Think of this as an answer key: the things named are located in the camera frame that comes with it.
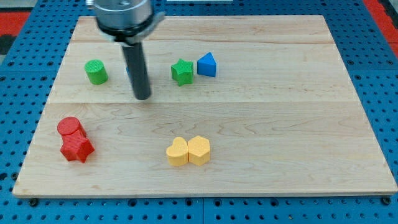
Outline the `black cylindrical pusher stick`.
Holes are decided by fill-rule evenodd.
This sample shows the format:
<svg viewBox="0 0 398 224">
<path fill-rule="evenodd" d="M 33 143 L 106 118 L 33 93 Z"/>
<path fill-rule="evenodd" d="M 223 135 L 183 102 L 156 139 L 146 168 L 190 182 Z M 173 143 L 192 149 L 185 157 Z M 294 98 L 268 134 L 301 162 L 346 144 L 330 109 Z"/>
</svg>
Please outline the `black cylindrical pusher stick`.
<svg viewBox="0 0 398 224">
<path fill-rule="evenodd" d="M 124 46 L 122 50 L 134 96 L 138 100 L 148 99 L 152 92 L 142 43 Z"/>
</svg>

